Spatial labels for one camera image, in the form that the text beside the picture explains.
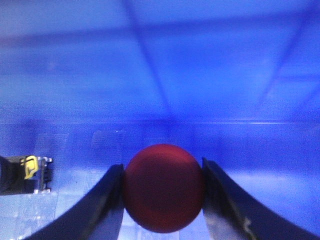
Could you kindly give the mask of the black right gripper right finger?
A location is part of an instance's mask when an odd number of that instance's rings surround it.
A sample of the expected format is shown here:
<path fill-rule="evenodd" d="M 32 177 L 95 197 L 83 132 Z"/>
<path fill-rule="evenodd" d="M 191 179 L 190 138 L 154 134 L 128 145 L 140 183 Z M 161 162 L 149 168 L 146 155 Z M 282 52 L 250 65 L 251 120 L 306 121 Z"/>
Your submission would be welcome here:
<path fill-rule="evenodd" d="M 202 158 L 203 214 L 212 240 L 318 240 L 239 186 L 215 161 Z"/>

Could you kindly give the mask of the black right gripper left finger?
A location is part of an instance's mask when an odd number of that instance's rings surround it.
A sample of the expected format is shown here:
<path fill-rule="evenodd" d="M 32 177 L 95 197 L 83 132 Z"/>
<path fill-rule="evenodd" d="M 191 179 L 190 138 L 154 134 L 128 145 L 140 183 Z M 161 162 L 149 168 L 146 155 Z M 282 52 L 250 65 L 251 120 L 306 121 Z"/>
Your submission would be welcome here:
<path fill-rule="evenodd" d="M 27 240 L 116 240 L 123 220 L 122 164 L 112 165 L 73 207 Z"/>

